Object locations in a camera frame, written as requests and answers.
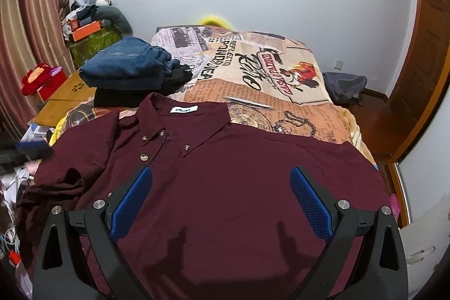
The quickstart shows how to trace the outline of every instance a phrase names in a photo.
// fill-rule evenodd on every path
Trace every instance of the bed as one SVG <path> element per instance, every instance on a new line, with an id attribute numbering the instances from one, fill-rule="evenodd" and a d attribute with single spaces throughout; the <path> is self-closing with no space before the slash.
<path id="1" fill-rule="evenodd" d="M 349 141 L 375 165 L 354 116 L 331 102 L 316 59 L 304 43 L 200 25 L 161 27 L 150 43 L 192 69 L 192 80 L 171 98 L 226 102 L 231 122 L 269 132 L 335 144 Z M 90 99 L 69 111 L 58 131 L 109 111 L 94 107 Z M 122 116 L 132 113 L 126 110 Z"/>

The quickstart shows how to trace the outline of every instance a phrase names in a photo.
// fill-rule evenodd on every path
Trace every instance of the pink object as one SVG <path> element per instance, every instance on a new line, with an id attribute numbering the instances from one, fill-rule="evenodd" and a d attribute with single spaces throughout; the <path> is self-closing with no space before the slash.
<path id="1" fill-rule="evenodd" d="M 391 203 L 391 209 L 392 209 L 392 213 L 395 217 L 395 220 L 398 220 L 398 217 L 400 216 L 401 207 L 397 200 L 397 196 L 393 193 L 391 195 L 391 197 L 389 198 L 389 200 Z"/>
<path id="2" fill-rule="evenodd" d="M 32 161 L 32 162 L 25 162 L 25 168 L 26 171 L 31 174 L 32 176 L 34 176 L 36 174 L 36 171 L 39 167 L 39 163 L 41 161 Z"/>

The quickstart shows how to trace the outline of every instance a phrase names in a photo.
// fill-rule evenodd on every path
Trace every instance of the wooden door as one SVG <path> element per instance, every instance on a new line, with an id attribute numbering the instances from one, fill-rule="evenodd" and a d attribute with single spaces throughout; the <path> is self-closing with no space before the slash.
<path id="1" fill-rule="evenodd" d="M 442 74 L 450 40 L 450 0 L 418 0 L 411 45 L 389 98 L 410 132 L 425 111 Z"/>

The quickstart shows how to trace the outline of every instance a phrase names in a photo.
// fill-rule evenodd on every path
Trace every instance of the metal screw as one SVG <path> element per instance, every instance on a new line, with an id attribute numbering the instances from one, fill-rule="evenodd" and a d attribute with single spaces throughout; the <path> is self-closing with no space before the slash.
<path id="1" fill-rule="evenodd" d="M 52 214 L 57 215 L 61 212 L 61 206 L 55 206 L 52 208 Z"/>
<path id="2" fill-rule="evenodd" d="M 346 200 L 341 200 L 341 201 L 339 201 L 337 204 L 338 204 L 338 206 L 339 206 L 341 209 L 343 209 L 343 210 L 347 210 L 347 209 L 350 207 L 349 202 L 346 201 Z"/>
<path id="3" fill-rule="evenodd" d="M 94 202 L 94 209 L 101 209 L 103 206 L 105 206 L 105 201 L 103 200 L 97 200 Z"/>
<path id="4" fill-rule="evenodd" d="M 390 215 L 391 212 L 392 212 L 392 210 L 391 210 L 389 207 L 387 207 L 387 206 L 383 206 L 383 207 L 381 208 L 381 212 L 382 212 L 383 214 L 385 214 L 385 215 Z"/>

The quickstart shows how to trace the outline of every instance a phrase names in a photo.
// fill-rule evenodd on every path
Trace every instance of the red stuffed toy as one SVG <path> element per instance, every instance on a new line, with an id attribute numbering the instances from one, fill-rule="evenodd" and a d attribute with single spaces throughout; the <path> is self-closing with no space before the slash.
<path id="1" fill-rule="evenodd" d="M 36 94 L 37 90 L 51 79 L 50 72 L 52 70 L 51 66 L 44 63 L 39 64 L 34 70 L 30 70 L 22 79 L 22 94 L 24 96 Z"/>

